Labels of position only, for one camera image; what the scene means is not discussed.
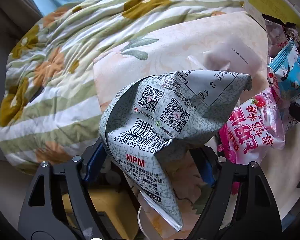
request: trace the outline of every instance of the strawberry milk candy bag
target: strawberry milk candy bag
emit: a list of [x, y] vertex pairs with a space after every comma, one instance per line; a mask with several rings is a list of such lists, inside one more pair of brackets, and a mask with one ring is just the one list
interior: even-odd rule
[[271, 88], [235, 108], [219, 130], [225, 156], [232, 163], [261, 163], [266, 148], [282, 149], [283, 125]]

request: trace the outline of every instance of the yellow flower pattern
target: yellow flower pattern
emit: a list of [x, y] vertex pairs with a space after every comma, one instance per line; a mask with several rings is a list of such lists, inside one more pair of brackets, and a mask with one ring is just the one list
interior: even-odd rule
[[24, 94], [28, 89], [28, 78], [23, 78], [21, 85], [9, 88], [8, 95], [2, 100], [0, 107], [0, 126], [7, 126], [11, 120], [18, 120], [28, 99]]
[[82, 9], [81, 6], [77, 6], [77, 7], [73, 8], [72, 12], [76, 13], [76, 12], [80, 11], [81, 9]]
[[158, 6], [166, 6], [170, 3], [169, 0], [129, 0], [123, 5], [122, 16], [136, 20]]
[[39, 29], [39, 25], [35, 25], [23, 36], [11, 51], [13, 58], [20, 58], [23, 50], [33, 49], [37, 45]]
[[23, 163], [17, 164], [15, 168], [25, 174], [33, 176], [36, 173], [38, 166], [38, 163], [24, 161]]
[[72, 65], [71, 65], [71, 67], [70, 67], [70, 69], [69, 69], [69, 72], [70, 72], [71, 74], [73, 74], [74, 71], [77, 69], [77, 67], [79, 67], [79, 60], [78, 60], [78, 59], [76, 59], [76, 60], [72, 63]]

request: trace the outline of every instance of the floral blanket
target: floral blanket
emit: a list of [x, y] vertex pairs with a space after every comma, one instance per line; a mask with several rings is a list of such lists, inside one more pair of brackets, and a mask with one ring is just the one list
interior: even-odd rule
[[93, 59], [101, 53], [125, 44], [121, 55], [142, 65], [148, 54], [137, 47], [155, 40], [140, 37], [242, 11], [242, 5], [243, 0], [79, 0], [45, 16], [8, 57], [0, 108], [0, 147], [7, 160], [33, 174], [44, 160], [65, 162], [94, 144], [107, 105], [100, 106], [94, 84]]

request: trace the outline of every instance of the barcode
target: barcode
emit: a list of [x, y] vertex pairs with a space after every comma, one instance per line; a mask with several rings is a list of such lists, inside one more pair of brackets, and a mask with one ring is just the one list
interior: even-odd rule
[[118, 139], [132, 141], [139, 145], [147, 145], [152, 148], [161, 150], [171, 143], [171, 139], [166, 140], [163, 136], [157, 133], [152, 125], [137, 118], [136, 123], [130, 130], [119, 134]]

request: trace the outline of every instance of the transparent plastic bag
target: transparent plastic bag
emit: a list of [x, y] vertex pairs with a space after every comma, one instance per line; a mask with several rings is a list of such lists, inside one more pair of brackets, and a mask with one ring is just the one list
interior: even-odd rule
[[208, 70], [245, 73], [252, 77], [262, 70], [260, 57], [236, 35], [228, 36], [205, 52], [202, 65]]

